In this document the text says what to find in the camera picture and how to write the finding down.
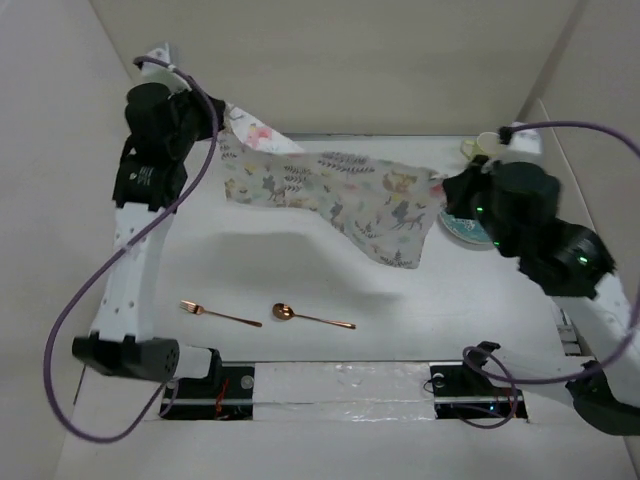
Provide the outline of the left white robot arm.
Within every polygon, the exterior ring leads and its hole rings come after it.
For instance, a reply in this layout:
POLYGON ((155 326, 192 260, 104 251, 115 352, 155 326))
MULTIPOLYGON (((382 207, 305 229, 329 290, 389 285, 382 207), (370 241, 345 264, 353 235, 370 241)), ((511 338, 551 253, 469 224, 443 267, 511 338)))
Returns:
POLYGON ((112 195, 114 253, 102 270, 108 279, 90 332, 74 339, 72 354, 105 376, 158 383, 188 378, 208 397, 223 382, 215 351, 158 337, 153 301, 165 239, 198 184, 188 178, 185 160, 196 142, 216 142, 225 104, 162 54, 134 63, 143 81, 126 96, 130 135, 112 195))

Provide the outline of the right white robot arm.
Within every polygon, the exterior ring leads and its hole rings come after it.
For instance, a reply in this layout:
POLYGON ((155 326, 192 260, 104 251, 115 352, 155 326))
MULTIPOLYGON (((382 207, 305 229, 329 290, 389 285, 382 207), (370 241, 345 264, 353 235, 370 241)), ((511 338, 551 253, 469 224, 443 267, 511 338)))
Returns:
POLYGON ((574 371, 494 342, 462 353, 462 381, 483 394, 497 383, 572 407, 596 430, 621 437, 639 433, 639 305, 628 302, 613 256, 591 229, 557 216, 560 181, 539 166, 538 130, 561 121, 503 126, 503 152, 475 157, 443 181, 447 213, 478 221, 499 254, 566 314, 586 340, 592 360, 574 371))

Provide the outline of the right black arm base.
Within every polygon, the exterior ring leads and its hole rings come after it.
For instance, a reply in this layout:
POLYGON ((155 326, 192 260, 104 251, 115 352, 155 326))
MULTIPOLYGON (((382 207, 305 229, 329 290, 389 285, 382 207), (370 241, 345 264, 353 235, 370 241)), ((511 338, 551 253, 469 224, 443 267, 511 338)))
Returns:
POLYGON ((434 400, 437 420, 496 420, 506 418, 516 406, 514 419, 528 419, 522 392, 514 396, 509 385, 496 386, 463 361, 429 364, 430 378, 423 390, 434 400))

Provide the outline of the animal print cloth placemat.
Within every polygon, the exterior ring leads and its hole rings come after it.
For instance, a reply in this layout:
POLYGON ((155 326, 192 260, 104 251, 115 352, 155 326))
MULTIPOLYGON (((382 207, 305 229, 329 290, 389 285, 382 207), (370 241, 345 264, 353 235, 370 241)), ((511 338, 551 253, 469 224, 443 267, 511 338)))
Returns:
POLYGON ((217 137, 228 200, 316 213, 377 263, 415 269, 444 202, 444 175, 366 155, 304 151, 227 105, 217 137))

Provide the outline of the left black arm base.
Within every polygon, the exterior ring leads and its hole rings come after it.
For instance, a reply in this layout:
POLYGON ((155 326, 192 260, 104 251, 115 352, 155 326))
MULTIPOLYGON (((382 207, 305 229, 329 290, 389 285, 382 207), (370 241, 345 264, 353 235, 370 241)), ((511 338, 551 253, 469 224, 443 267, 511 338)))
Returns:
POLYGON ((164 390, 159 417, 173 421, 250 421, 254 410, 254 363, 213 358, 205 378, 182 378, 164 390))

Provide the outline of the red and teal plate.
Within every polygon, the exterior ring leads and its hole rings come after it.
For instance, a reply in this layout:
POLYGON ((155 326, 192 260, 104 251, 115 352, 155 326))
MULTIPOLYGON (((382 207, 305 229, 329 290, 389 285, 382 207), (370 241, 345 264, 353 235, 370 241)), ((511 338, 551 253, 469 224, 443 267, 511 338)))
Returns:
POLYGON ((473 245, 492 245, 493 241, 476 220, 459 219, 442 210, 439 214, 442 226, 459 240, 473 245))

